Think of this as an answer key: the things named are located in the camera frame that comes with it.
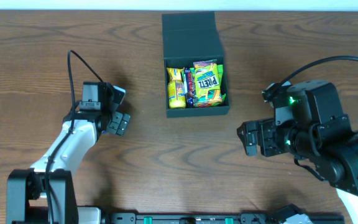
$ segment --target wood grain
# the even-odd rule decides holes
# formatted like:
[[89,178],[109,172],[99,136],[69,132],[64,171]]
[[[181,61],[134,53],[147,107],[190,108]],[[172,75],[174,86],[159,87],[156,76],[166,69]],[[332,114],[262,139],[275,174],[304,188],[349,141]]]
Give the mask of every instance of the wood grain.
[[[229,114],[167,119],[161,12],[0,11],[0,223],[7,176],[41,157],[70,107],[68,49],[127,90],[132,115],[125,136],[102,136],[85,156],[74,177],[79,205],[239,213],[294,203],[351,222],[335,189],[289,155],[246,157],[236,128],[272,116],[260,96],[272,82],[322,57],[358,55],[358,12],[217,12],[216,24]],[[82,82],[94,78],[77,60],[73,75],[79,98]],[[294,82],[318,78],[337,86],[358,129],[358,63],[320,65]]]

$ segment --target white wall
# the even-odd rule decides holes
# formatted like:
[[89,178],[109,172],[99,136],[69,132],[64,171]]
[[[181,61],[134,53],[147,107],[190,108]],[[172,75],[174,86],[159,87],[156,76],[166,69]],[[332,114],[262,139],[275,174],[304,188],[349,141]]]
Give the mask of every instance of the white wall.
[[0,9],[358,11],[358,0],[0,0]]

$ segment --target snack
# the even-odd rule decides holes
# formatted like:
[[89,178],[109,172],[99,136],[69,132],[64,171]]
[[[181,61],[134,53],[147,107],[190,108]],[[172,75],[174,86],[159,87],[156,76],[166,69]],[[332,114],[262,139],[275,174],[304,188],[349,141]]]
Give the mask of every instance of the snack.
[[219,85],[222,84],[223,65],[218,65]]
[[168,74],[169,74],[169,80],[174,81],[178,80],[181,81],[181,72],[183,71],[183,68],[167,68]]
[[168,83],[168,107],[170,109],[186,108],[185,90],[181,80],[183,68],[167,68],[170,82]]
[[194,106],[194,76],[189,68],[185,68],[182,73],[183,75],[183,86],[185,87],[186,103],[188,107]]
[[221,88],[216,60],[194,62],[194,107],[213,106],[222,103]]

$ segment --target green connector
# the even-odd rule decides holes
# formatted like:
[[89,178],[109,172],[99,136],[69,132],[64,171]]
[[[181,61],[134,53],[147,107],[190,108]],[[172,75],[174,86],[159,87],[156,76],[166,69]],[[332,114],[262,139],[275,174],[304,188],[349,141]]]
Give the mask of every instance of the green connector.
[[234,224],[233,218],[225,218],[224,222],[225,224]]
[[153,224],[153,218],[152,217],[144,217],[143,224]]

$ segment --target black box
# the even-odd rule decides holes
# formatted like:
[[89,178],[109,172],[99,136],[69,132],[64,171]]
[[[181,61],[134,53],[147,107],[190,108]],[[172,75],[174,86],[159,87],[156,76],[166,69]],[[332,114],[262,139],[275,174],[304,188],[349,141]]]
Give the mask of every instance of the black box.
[[[224,50],[216,30],[214,12],[196,12],[162,15],[162,38],[164,47],[165,95],[167,117],[210,116],[227,114],[230,109]],[[193,62],[218,60],[223,65],[221,93],[226,98],[220,106],[207,108],[169,109],[167,68],[193,67]]]

